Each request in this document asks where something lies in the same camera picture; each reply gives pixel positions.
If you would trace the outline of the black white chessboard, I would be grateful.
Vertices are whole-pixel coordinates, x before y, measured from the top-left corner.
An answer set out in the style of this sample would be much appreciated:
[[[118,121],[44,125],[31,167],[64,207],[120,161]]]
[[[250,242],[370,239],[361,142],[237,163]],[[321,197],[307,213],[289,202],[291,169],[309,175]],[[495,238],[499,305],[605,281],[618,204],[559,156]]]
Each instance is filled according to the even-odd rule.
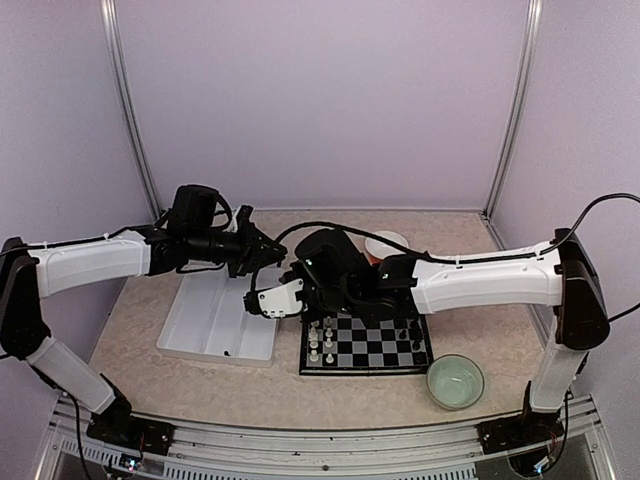
[[[299,374],[302,376],[386,376],[386,375],[419,375],[427,372],[434,362],[429,331],[426,318],[417,316],[410,319],[385,320],[374,326],[367,326],[359,318],[347,314],[333,314],[334,345],[325,348],[324,318],[319,320],[320,326],[316,330],[318,342],[309,342],[311,323],[302,324]],[[409,323],[418,320],[424,342],[423,351],[412,349],[413,340],[409,337]],[[401,329],[407,330],[404,339],[398,337]],[[309,361],[309,354],[315,349],[319,359]],[[424,352],[427,363],[414,363],[414,354]],[[334,363],[326,363],[326,355],[334,356]]]

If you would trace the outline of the white plastic compartment tray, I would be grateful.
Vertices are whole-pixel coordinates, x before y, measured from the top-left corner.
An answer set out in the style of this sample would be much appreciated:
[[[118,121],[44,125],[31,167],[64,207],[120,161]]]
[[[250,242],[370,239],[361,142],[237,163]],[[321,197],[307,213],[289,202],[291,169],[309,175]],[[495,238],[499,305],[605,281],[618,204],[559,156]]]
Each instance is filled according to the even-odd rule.
[[[273,364],[278,322],[245,311],[250,278],[184,275],[156,347],[166,356],[257,368]],[[232,356],[225,357],[228,350]]]

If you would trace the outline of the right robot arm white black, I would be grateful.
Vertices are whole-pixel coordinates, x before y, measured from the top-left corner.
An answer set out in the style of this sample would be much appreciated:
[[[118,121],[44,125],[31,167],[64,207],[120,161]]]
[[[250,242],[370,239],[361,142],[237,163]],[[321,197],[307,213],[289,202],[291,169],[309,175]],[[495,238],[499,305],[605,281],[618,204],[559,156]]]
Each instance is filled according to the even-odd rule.
[[[277,236],[310,228],[281,286],[260,290],[250,281],[248,312],[287,318],[304,312],[346,312],[368,323],[411,314],[487,305],[544,305],[556,327],[542,364],[528,383],[511,433],[535,442],[566,407],[567,392],[589,351],[604,343],[613,322],[637,311],[608,314],[595,267],[576,231],[559,228],[551,240],[521,249],[433,256],[380,234],[310,221]]]

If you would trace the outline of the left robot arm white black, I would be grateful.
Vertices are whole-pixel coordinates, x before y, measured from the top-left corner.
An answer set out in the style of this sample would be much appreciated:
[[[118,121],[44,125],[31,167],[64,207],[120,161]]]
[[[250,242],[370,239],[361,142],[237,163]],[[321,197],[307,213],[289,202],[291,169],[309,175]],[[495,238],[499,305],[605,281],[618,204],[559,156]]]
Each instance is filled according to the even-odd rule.
[[[25,362],[46,383],[86,407],[95,423],[121,445],[140,424],[117,387],[93,370],[87,349],[66,345],[88,316],[97,333],[127,278],[188,273],[188,264],[223,268],[243,277],[282,261],[285,247],[262,232],[252,209],[232,209],[218,190],[180,186],[172,206],[153,224],[122,227],[93,238],[40,244],[20,237],[1,247],[1,349]]]

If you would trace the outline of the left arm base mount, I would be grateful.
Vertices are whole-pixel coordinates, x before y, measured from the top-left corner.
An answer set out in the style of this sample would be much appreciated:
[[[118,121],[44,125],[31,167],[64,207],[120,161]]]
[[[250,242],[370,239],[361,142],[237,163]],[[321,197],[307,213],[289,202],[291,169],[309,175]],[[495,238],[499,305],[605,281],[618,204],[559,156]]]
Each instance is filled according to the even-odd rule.
[[[132,416],[128,410],[108,409],[92,414],[87,436],[143,454],[167,456],[175,426],[163,421]]]

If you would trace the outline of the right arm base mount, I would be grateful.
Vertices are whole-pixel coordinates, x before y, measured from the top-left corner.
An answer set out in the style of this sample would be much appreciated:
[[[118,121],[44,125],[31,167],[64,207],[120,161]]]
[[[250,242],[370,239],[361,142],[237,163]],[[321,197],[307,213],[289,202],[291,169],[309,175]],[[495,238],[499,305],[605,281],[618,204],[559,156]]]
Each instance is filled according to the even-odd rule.
[[[559,412],[544,414],[529,410],[484,421],[476,429],[485,455],[513,450],[562,437],[565,428]]]

